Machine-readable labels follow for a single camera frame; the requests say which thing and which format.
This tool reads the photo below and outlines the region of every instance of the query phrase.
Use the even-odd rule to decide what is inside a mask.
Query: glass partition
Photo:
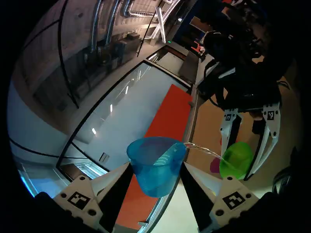
[[[144,137],[171,85],[189,90],[179,80],[142,62],[91,109],[63,156],[83,153],[105,170],[128,162],[127,146]],[[68,161],[60,160],[59,168],[64,163]]]

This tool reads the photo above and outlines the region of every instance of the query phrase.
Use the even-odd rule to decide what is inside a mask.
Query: fluorescent light
[[[172,5],[169,7],[168,11],[165,12],[164,16],[163,16],[163,20],[165,23],[165,21],[167,20],[169,14],[172,12],[172,10],[175,8],[175,6],[180,2],[180,0],[175,0]],[[154,32],[151,35],[151,38],[154,39],[156,34],[158,33],[158,31],[160,30],[160,24],[157,25],[157,27],[155,28]]]
[[[154,58],[157,54],[152,55],[150,58],[148,58],[148,60],[151,60],[152,58]]]
[[[160,7],[156,7],[155,10],[156,10],[157,15],[158,15],[158,20],[159,20],[159,25],[160,25],[161,35],[162,35],[162,42],[166,43],[162,10]]]

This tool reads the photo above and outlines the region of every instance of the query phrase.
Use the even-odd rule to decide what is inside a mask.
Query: ceiling pipe
[[[129,18],[129,17],[152,18],[154,16],[154,12],[132,11],[133,4],[134,4],[134,0],[125,0],[123,4],[123,9],[121,11],[121,15],[123,17],[125,18]]]
[[[91,32],[91,52],[94,52],[97,48],[97,31],[100,21],[100,15],[103,10],[104,0],[98,0],[94,11],[94,20],[92,24]]]
[[[95,6],[94,20],[93,20],[92,33],[91,33],[91,53],[96,51],[97,49],[98,27],[100,24],[100,16],[103,10],[103,5],[104,5],[104,0],[98,0]],[[117,12],[119,11],[120,6],[121,6],[121,0],[114,0],[114,3],[110,10],[108,23],[107,23],[105,45],[108,45],[111,42],[112,31],[114,28],[115,19],[117,17]]]
[[[121,6],[121,0],[114,0],[113,7],[112,7],[110,14],[109,14],[108,26],[107,26],[107,30],[106,30],[105,46],[109,45],[111,42],[112,31],[114,29],[115,19],[117,17],[117,13],[120,9],[120,6]]]

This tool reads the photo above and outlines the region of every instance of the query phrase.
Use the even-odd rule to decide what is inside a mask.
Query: white wall
[[[9,87],[7,128],[12,140],[28,149],[46,154],[59,156],[68,140],[67,135],[44,122],[28,108],[16,92],[13,82]],[[15,156],[24,160],[52,164],[57,162],[57,158],[36,155],[12,143],[11,149]],[[67,153],[67,156],[83,157],[77,150]]]

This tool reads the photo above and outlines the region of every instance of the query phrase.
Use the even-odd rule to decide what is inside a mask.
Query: orange panel
[[[185,132],[192,97],[172,85],[157,111],[145,137],[170,137],[181,141]],[[145,195],[135,176],[129,184],[116,223],[132,229],[139,229],[138,222],[146,221],[157,198]]]

